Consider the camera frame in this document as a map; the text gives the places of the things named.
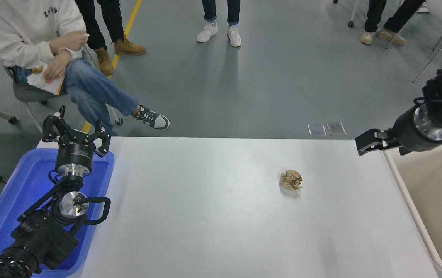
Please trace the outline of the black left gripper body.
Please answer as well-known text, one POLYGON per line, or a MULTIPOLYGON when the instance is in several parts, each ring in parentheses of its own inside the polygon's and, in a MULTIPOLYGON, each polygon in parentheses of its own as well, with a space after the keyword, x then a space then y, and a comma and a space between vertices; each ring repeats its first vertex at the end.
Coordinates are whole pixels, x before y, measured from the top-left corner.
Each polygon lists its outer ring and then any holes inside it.
POLYGON ((58 145, 56 167, 70 164, 92 167, 95 151, 94 143, 76 141, 67 136, 60 136, 58 145))

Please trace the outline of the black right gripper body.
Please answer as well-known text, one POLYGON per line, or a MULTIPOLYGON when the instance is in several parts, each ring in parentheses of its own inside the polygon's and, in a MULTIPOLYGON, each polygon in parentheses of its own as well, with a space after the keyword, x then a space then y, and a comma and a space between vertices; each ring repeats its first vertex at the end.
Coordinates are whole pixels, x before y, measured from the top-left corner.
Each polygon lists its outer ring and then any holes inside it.
POLYGON ((395 121, 393 138, 407 152, 423 152, 442 144, 442 126, 436 124, 426 108, 411 108, 395 121))

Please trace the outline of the person's hand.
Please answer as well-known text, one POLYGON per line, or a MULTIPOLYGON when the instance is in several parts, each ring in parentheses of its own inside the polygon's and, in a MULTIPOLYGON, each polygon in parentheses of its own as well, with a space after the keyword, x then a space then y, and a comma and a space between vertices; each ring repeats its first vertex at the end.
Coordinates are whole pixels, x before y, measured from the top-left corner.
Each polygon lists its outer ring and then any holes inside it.
POLYGON ((56 55, 59 49, 63 48, 79 51, 86 44, 87 38, 85 31, 73 31, 53 39, 49 42, 49 47, 53 55, 56 55))
POLYGON ((67 65, 71 61, 71 53, 67 49, 61 50, 56 57, 50 61, 43 72, 46 83, 51 84, 55 79, 64 75, 67 65))

